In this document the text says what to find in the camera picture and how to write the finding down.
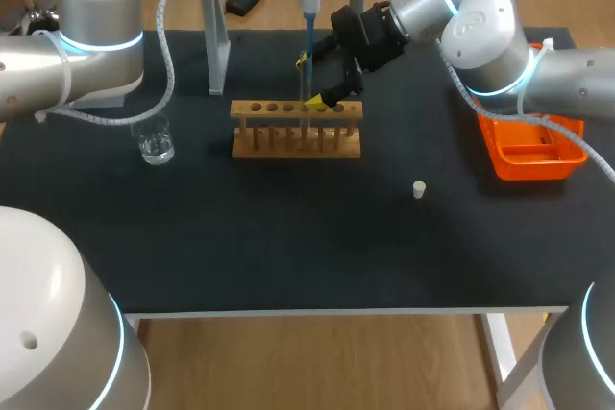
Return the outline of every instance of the test tube rack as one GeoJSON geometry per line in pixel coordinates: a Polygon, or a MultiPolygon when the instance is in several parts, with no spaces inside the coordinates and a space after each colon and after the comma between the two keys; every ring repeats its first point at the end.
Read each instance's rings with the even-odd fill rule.
{"type": "Polygon", "coordinates": [[[360,158],[360,101],[312,110],[300,101],[231,102],[233,158],[360,158]],[[309,127],[314,121],[318,127],[309,127]]]}

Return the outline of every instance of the wooden floor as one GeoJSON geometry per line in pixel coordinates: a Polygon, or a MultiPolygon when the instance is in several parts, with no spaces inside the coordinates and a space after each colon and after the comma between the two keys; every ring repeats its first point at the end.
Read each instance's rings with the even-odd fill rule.
{"type": "MultiPolygon", "coordinates": [[[[376,0],[367,0],[371,4],[376,0]]],[[[144,0],[147,29],[157,0],[144,0]]],[[[323,0],[319,28],[347,0],[323,0]]],[[[0,14],[16,0],[0,0],[0,14]]],[[[519,0],[528,26],[570,28],[579,47],[615,46],[613,0],[519,0]]],[[[231,29],[300,29],[298,0],[263,0],[231,29]]],[[[203,28],[200,0],[171,0],[168,29],[203,28]]],[[[508,316],[520,355],[539,314],[508,316]]],[[[491,373],[473,316],[153,321],[140,331],[153,410],[492,409],[491,373]]],[[[528,408],[544,408],[537,399],[528,408]]]]}

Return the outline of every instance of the black table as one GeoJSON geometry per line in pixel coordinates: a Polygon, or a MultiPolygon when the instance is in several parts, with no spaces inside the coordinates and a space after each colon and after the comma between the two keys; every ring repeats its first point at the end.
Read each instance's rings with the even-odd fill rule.
{"type": "MultiPolygon", "coordinates": [[[[563,29],[528,29],[532,41],[563,29]]],[[[9,124],[0,205],[33,211],[76,243],[129,313],[564,306],[607,267],[615,195],[589,163],[555,183],[505,183],[475,114],[433,48],[365,76],[361,160],[232,160],[232,99],[297,99],[298,32],[231,33],[224,97],[209,97],[202,33],[170,33],[178,74],[166,111],[177,150],[140,158],[128,128],[50,116],[9,124]],[[427,184],[412,198],[412,183],[427,184]]],[[[165,74],[145,36],[151,107],[165,74]]],[[[339,62],[316,79],[338,77],[339,62]]],[[[615,158],[611,128],[586,139],[615,158]]]]}

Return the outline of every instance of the table leg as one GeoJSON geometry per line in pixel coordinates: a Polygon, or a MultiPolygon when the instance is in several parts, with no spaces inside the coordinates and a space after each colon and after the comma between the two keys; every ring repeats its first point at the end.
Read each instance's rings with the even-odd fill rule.
{"type": "MultiPolygon", "coordinates": [[[[482,325],[489,348],[493,375],[498,387],[497,400],[500,410],[519,410],[536,393],[543,391],[539,369],[540,351],[547,332],[556,321],[552,315],[536,335],[526,352],[517,362],[504,314],[482,314],[482,325]]],[[[553,409],[550,400],[547,407],[553,409]]]]}

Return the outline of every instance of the orange plastic bin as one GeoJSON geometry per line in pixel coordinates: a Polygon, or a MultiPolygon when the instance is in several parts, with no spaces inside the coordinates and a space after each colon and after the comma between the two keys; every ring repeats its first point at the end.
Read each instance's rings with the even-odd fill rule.
{"type": "MultiPolygon", "coordinates": [[[[539,43],[531,46],[542,48],[539,43]]],[[[481,115],[478,118],[493,167],[502,180],[563,180],[587,160],[587,153],[579,146],[546,127],[481,115]]],[[[550,119],[583,137],[582,120],[561,116],[550,119]]]]}

